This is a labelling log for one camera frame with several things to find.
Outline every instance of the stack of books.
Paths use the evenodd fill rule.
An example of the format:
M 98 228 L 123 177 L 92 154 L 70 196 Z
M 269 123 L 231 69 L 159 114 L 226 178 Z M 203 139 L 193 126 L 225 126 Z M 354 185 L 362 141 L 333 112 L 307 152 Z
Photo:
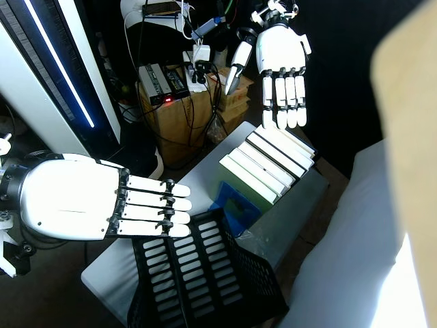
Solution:
M 292 133 L 259 126 L 220 160 L 215 194 L 226 182 L 264 213 L 309 171 L 314 156 Z

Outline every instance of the white book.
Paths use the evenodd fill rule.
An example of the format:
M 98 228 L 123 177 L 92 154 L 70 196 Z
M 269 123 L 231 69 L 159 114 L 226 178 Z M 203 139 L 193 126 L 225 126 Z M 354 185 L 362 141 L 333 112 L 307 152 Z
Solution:
M 282 196 L 288 188 L 279 182 L 274 176 L 265 171 L 256 162 L 246 156 L 239 149 L 234 149 L 228 155 L 239 166 L 243 167 L 248 173 L 252 174 L 256 179 L 264 183 L 267 187 L 272 189 L 278 196 Z
M 221 180 L 228 182 L 231 186 L 236 188 L 252 201 L 254 205 L 264 208 L 264 204 L 261 203 L 267 201 L 273 205 L 279 199 L 279 196 L 274 191 L 239 166 L 239 164 L 228 155 L 223 157 L 219 163 L 231 173 L 231 175 L 221 177 Z
M 258 165 L 260 165 L 264 170 L 272 174 L 283 185 L 290 187 L 294 181 L 296 181 L 293 176 L 288 174 L 284 169 L 265 157 L 261 152 L 249 145 L 247 142 L 243 142 L 240 146 L 238 146 L 238 149 L 258 163 Z
M 297 165 L 291 159 L 286 157 L 282 152 L 271 146 L 266 140 L 262 139 L 259 135 L 251 133 L 247 140 L 249 140 L 256 148 L 261 152 L 267 154 L 273 161 L 284 167 L 288 172 L 294 174 L 298 178 L 302 178 L 305 169 Z
M 314 161 L 297 151 L 294 143 L 284 134 L 277 133 L 272 128 L 263 128 L 262 126 L 258 126 L 255 132 L 304 169 L 309 170 L 310 167 L 314 165 Z
M 308 146 L 305 142 L 297 138 L 297 136 L 295 136 L 293 133 L 290 133 L 287 130 L 280 130 L 274 126 L 272 127 L 272 129 L 280 132 L 281 134 L 285 135 L 288 139 L 293 141 L 297 146 L 303 149 L 306 153 L 310 154 L 310 158 L 313 158 L 315 156 L 315 150 L 310 146 Z

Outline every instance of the blue plastic object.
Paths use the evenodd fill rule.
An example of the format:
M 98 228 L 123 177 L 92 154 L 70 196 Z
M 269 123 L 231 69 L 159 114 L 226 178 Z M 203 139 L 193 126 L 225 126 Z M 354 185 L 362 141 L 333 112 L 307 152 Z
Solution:
M 239 237 L 249 229 L 260 217 L 261 211 L 243 196 L 238 190 L 221 182 L 216 200 L 210 210 L 222 208 L 225 212 L 232 236 Z

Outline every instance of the dark floor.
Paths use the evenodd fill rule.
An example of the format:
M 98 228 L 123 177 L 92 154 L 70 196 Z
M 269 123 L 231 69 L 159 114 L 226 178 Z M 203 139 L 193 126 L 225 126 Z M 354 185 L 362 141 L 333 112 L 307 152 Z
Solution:
M 261 120 L 258 87 L 260 84 L 256 83 L 251 88 L 249 96 L 252 101 L 246 117 L 254 125 L 259 125 Z M 199 158 L 180 171 L 166 170 L 163 176 L 179 180 L 200 160 Z M 293 244 L 277 272 L 277 279 L 286 299 L 303 259 L 313 247 L 310 243 L 317 243 L 323 237 L 339 197 L 348 183 L 324 159 L 320 159 L 316 167 L 328 179 L 330 187 L 312 218 L 302 229 L 302 238 Z M 20 240 L 16 229 L 11 235 Z M 111 242 L 89 243 L 89 261 L 98 257 Z M 39 251 L 31 259 L 32 271 L 26 276 L 16 279 L 1 276 L 0 327 L 122 327 L 81 283 L 81 272 L 85 268 L 83 248 L 82 242 L 69 242 L 59 249 Z

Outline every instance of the white fabric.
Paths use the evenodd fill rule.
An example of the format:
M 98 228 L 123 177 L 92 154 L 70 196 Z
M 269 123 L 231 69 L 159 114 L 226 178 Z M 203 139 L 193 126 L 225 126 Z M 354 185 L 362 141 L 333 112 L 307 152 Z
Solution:
M 408 237 L 399 252 L 404 237 L 381 141 L 356 155 L 348 188 L 300 268 L 279 327 L 426 327 Z

